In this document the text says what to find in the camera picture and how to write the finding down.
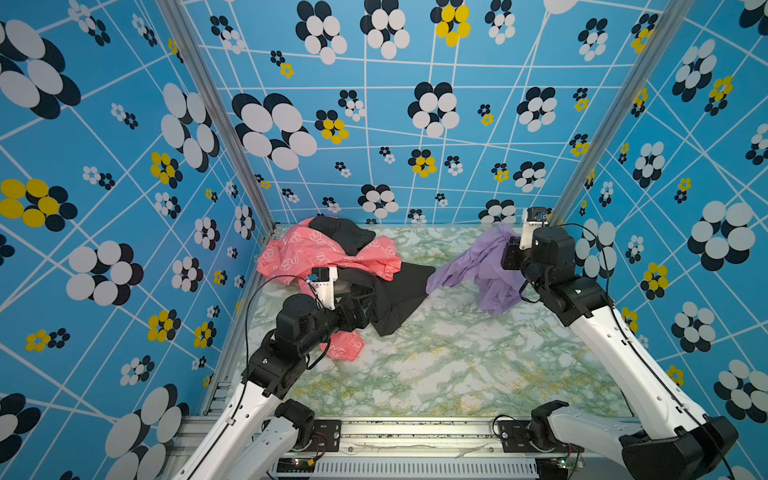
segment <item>metal corner post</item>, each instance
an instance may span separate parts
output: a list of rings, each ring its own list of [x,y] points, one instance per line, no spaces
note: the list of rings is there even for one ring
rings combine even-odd
[[[608,145],[614,138],[621,123],[624,121],[637,93],[645,85],[651,72],[656,68],[661,60],[661,56],[667,50],[676,35],[680,26],[683,24],[685,15],[688,14],[696,0],[669,0],[664,12],[660,15],[658,27],[654,30],[653,38],[647,43],[638,60],[624,79],[618,95],[608,108],[603,121],[598,130],[592,136],[594,141],[590,144],[589,151],[582,157],[581,162],[576,167],[571,179],[563,189],[563,194],[555,204],[550,217],[550,223],[559,225],[565,222],[568,214],[573,208],[581,187],[591,174],[592,170],[598,165],[598,161],[607,150]]]
[[[170,29],[170,34],[173,35],[176,41],[176,45],[184,54],[184,64],[187,66],[187,70],[190,72],[190,76],[200,96],[203,98],[210,117],[217,127],[221,141],[232,159],[237,177],[240,179],[248,197],[253,202],[253,209],[256,211],[262,225],[265,226],[266,231],[271,233],[275,227],[274,219],[264,196],[261,194],[245,151],[242,145],[240,145],[240,140],[237,138],[237,134],[230,122],[227,108],[218,94],[214,78],[205,65],[202,51],[195,41],[195,34],[190,26],[190,20],[184,11],[184,6],[179,0],[157,0],[157,6],[163,14],[163,18]]]

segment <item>black garment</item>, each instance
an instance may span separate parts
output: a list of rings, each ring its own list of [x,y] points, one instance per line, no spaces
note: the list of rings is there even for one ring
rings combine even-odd
[[[380,336],[397,330],[427,297],[427,279],[435,267],[402,262],[401,270],[388,282],[357,268],[339,268],[339,280],[352,284],[352,293],[373,289],[376,304],[370,322]]]
[[[371,230],[363,230],[346,218],[315,217],[309,228],[327,235],[341,245],[347,255],[357,255],[376,236]]]

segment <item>blue patterned wallpaper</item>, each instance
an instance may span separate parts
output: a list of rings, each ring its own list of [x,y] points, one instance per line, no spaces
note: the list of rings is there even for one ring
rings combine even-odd
[[[153,2],[6,2],[0,91],[0,478],[154,478],[265,233]]]
[[[596,230],[568,228],[576,261],[610,277],[637,338],[736,426],[727,458],[745,480],[768,472],[766,8],[695,3],[568,218]]]
[[[184,2],[275,220],[400,224],[553,207],[665,5]]]

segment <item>green marble surface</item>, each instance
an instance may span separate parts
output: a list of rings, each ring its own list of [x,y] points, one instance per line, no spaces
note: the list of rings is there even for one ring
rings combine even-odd
[[[485,231],[367,227],[392,238],[403,260],[437,267]],[[264,287],[248,332],[251,345],[273,328],[283,300],[298,292],[295,284]],[[369,326],[360,332],[366,347],[355,361],[321,360],[290,396],[317,415],[530,415],[534,407],[561,399],[598,415],[631,416],[605,368],[543,305],[523,302],[489,317],[477,307],[477,295],[471,280],[443,287],[392,335],[379,337]],[[316,349],[313,358],[319,354]]]

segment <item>pink garment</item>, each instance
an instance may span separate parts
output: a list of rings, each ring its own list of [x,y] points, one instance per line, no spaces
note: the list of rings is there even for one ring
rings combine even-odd
[[[388,281],[400,271],[400,257],[391,238],[376,238],[356,256],[350,257],[337,242],[307,226],[313,218],[294,225],[283,238],[272,240],[259,257],[257,271],[267,278],[276,275],[306,278],[315,266],[344,266],[365,270]],[[286,276],[274,281],[288,285],[294,280]],[[314,296],[306,282],[299,282],[299,288],[302,293]],[[331,335],[328,356],[351,361],[357,358],[365,345],[365,341],[356,331],[336,332]]]

